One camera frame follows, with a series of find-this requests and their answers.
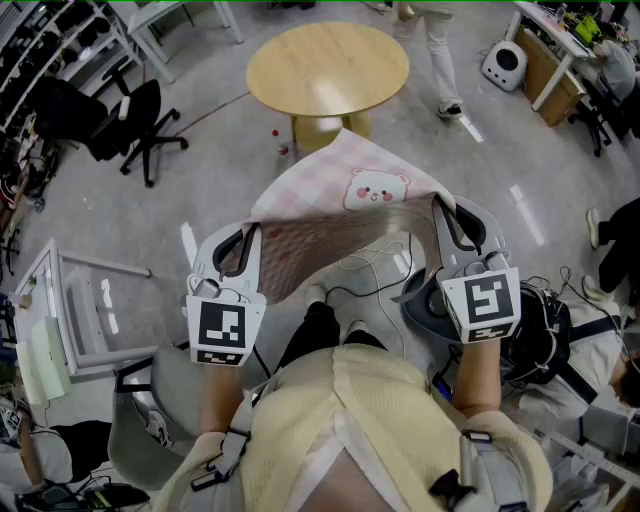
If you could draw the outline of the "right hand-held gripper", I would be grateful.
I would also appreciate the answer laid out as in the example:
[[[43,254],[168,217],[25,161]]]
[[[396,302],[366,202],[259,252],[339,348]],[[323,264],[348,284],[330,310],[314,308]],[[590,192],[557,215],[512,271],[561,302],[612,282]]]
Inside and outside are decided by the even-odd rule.
[[[497,219],[467,198],[454,199],[453,207],[440,195],[433,201],[442,271],[457,272],[442,281],[447,311],[463,344],[508,337],[520,322],[518,268],[501,250],[505,238]],[[473,262],[473,246],[493,252]]]

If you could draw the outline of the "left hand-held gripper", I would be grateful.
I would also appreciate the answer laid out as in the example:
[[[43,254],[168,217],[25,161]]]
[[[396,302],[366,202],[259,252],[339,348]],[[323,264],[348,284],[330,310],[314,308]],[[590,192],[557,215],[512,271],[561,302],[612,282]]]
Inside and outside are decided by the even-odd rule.
[[[186,296],[189,350],[195,363],[240,367],[255,346],[266,311],[266,298],[255,293],[262,230],[253,223],[244,235],[243,227],[229,224],[198,248]],[[212,279],[219,275],[222,284]]]

